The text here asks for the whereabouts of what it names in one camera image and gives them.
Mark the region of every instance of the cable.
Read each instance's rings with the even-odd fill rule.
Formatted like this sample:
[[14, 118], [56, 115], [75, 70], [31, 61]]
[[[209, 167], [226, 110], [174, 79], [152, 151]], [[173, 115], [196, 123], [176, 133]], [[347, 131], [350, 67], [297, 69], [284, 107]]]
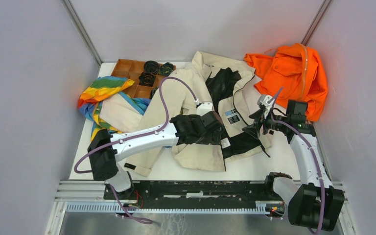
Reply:
[[[282, 89], [283, 89], [283, 87], [281, 87], [279, 89], [279, 91], [276, 93], [276, 95], [273, 98], [270, 99], [269, 103], [274, 99], [274, 102], [272, 104], [271, 110], [273, 109], [273, 106], [276, 103], [276, 99], [278, 98], [278, 96], [280, 94], [280, 91], [282, 91]], [[295, 132], [295, 134], [298, 135], [306, 143], [307, 147], [310, 149], [310, 152], [312, 153], [312, 157], [313, 157], [313, 160], [315, 161], [315, 165], [316, 165], [316, 170], [318, 171], [319, 184], [321, 185], [321, 211], [319, 213], [319, 222], [318, 222], [318, 228], [317, 228], [316, 232], [313, 231], [311, 228], [309, 228], [309, 231], [312, 234], [314, 234], [314, 235], [318, 235], [321, 232], [321, 230], [322, 230], [322, 223], [323, 223], [323, 220], [324, 220], [324, 212], [325, 212], [325, 185], [324, 185], [324, 180], [322, 179], [321, 167], [319, 166], [318, 159], [316, 158], [315, 150], [313, 150], [312, 145], [309, 143], [309, 141], [298, 130], [296, 130], [295, 128], [293, 128], [293, 126], [287, 124], [284, 121], [275, 120], [273, 118], [273, 113], [271, 113], [270, 117], [272, 118], [272, 121], [274, 123], [282, 124], [282, 125], [288, 127], [293, 132]]]
[[128, 217], [123, 217], [123, 218], [128, 218], [128, 219], [133, 219], [141, 224], [153, 224], [153, 221], [150, 220], [150, 219], [147, 219], [147, 218], [140, 218], [140, 217], [134, 217], [131, 213], [129, 213], [127, 211], [127, 209], [122, 205], [122, 203], [120, 202], [119, 200], [119, 197], [118, 197], [118, 194], [116, 193], [116, 189], [115, 187], [113, 187], [113, 185], [109, 185], [110, 186], [110, 189], [112, 190], [113, 192], [113, 195], [115, 196], [115, 199], [117, 201], [117, 203], [119, 203], [119, 206], [120, 208], [125, 212], [125, 214], [128, 216]]
[[181, 82], [182, 84], [184, 84], [188, 90], [191, 92], [192, 96], [194, 97], [195, 100], [197, 100], [197, 97], [195, 96], [194, 94], [194, 91], [191, 89], [191, 87], [188, 86], [187, 83], [185, 83], [183, 80], [179, 79], [179, 78], [176, 78], [176, 77], [166, 77], [164, 79], [162, 79], [161, 83], [159, 84], [159, 96], [161, 97], [161, 101], [162, 101], [162, 104], [164, 105], [164, 109], [165, 109], [165, 115], [166, 115], [166, 120], [165, 120], [165, 123], [160, 127], [158, 128], [157, 130], [155, 131], [150, 131], [150, 132], [146, 132], [146, 133], [141, 133], [141, 134], [138, 134], [138, 135], [134, 135], [134, 136], [129, 136], [129, 137], [125, 137], [123, 139], [120, 139], [120, 140], [117, 140], [117, 141], [113, 141], [113, 142], [110, 142], [110, 143], [106, 143], [104, 145], [101, 145], [95, 149], [93, 149], [92, 151], [88, 152], [86, 155], [84, 155], [83, 157], [81, 157], [77, 163], [75, 164], [74, 166], [74, 172], [77, 173], [77, 174], [83, 174], [83, 173], [91, 173], [91, 170], [78, 170], [78, 166], [84, 161], [84, 159], [86, 159], [88, 156], [92, 155], [93, 153], [105, 148], [105, 147], [109, 147], [111, 145], [114, 145], [114, 144], [117, 144], [117, 143], [120, 143], [120, 142], [125, 142], [125, 141], [128, 141], [128, 140], [132, 140], [132, 139], [136, 139], [136, 138], [139, 138], [139, 137], [144, 137], [144, 136], [149, 136], [149, 135], [152, 135], [154, 134], [155, 132], [160, 132], [162, 130], [165, 129], [165, 127], [168, 125], [169, 123], [169, 112], [168, 112], [168, 107], [166, 106], [166, 103], [165, 103], [165, 100], [164, 100], [164, 96], [162, 95], [162, 84], [168, 80], [168, 79], [173, 79], [173, 80], [177, 80], [179, 82]]
[[140, 195], [140, 194], [138, 193], [137, 190], [136, 190], [136, 194], [138, 195], [138, 197], [140, 197], [140, 198], [142, 199], [142, 204], [141, 204], [141, 206], [140, 206], [140, 208], [142, 208], [142, 207], [143, 207], [143, 203], [144, 203], [143, 197], [142, 197], [142, 195]]
[[273, 110], [278, 111], [278, 112], [281, 113], [283, 116], [287, 116], [282, 110], [280, 110], [280, 109], [278, 109], [278, 108], [273, 108]]
[[274, 213], [276, 213], [276, 214], [278, 214], [278, 215], [280, 215], [280, 216], [283, 216], [284, 214], [282, 214], [282, 213], [279, 213], [279, 212], [277, 212], [277, 211], [273, 211]]

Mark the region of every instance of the orange shirt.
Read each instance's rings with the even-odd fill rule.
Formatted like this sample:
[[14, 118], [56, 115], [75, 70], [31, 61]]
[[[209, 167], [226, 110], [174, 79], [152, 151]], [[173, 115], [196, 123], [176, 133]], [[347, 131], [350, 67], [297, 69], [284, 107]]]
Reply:
[[277, 104], [286, 108], [290, 99], [306, 101], [307, 119], [319, 119], [327, 98], [328, 84], [321, 58], [315, 49], [296, 43], [279, 47], [274, 57], [246, 54], [244, 61], [256, 68], [255, 74], [262, 79], [254, 85], [261, 94], [274, 96], [283, 87]]

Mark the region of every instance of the wooden tray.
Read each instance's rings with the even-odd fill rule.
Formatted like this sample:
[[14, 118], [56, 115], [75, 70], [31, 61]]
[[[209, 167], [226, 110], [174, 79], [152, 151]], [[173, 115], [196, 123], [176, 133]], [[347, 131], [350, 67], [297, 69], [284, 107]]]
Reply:
[[114, 77], [126, 77], [127, 79], [135, 81], [131, 87], [123, 91], [131, 98], [149, 99], [152, 89], [158, 87], [162, 79], [165, 78], [164, 76], [155, 75], [155, 82], [152, 87], [139, 85], [139, 76], [144, 70], [144, 64], [144, 61], [119, 59], [116, 63], [115, 69], [112, 72], [112, 76]]

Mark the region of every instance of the gray wall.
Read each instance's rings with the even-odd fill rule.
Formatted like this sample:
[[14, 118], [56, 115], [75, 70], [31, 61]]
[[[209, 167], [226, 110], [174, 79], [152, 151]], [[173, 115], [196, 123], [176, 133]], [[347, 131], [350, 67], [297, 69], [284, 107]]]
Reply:
[[300, 42], [322, 0], [71, 0], [104, 61], [234, 59]]
[[43, 234], [97, 65], [59, 0], [0, 0], [0, 235]]
[[333, 1], [309, 46], [329, 84], [318, 138], [359, 234], [376, 234], [376, 1]]

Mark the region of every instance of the white table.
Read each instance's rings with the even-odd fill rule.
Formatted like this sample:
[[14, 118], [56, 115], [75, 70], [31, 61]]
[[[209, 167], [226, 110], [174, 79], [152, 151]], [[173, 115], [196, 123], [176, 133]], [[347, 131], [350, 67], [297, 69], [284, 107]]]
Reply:
[[[185, 65], [186, 62], [173, 64], [179, 68]], [[114, 67], [115, 63], [102, 64], [98, 76], [110, 75]], [[256, 77], [255, 81], [249, 82], [244, 90], [244, 97], [246, 98], [246, 102], [251, 113], [258, 109], [256, 102], [260, 94], [253, 87], [253, 84], [257, 83], [258, 80], [259, 78]], [[90, 144], [92, 125], [92, 121], [88, 119], [84, 123], [74, 164], [87, 153], [87, 147]], [[161, 156], [153, 166], [152, 172], [148, 177], [143, 177], [137, 173], [134, 173], [132, 170], [129, 170], [129, 172], [133, 180], [261, 181], [264, 180], [266, 175], [268, 175], [270, 172], [286, 173], [292, 176], [294, 180], [300, 180], [295, 156], [283, 133], [274, 133], [272, 147], [270, 147], [267, 152], [269, 155], [271, 155], [271, 158], [268, 158], [264, 153], [259, 153], [248, 158], [226, 163], [225, 172], [213, 172], [183, 168], [173, 159], [171, 150], [169, 148], [163, 148]], [[125, 162], [126, 160], [121, 161], [120, 165], [123, 166]], [[77, 174], [74, 172], [73, 168], [74, 165], [71, 169], [71, 180], [93, 179], [91, 173]], [[79, 169], [91, 169], [88, 158], [81, 163]]]

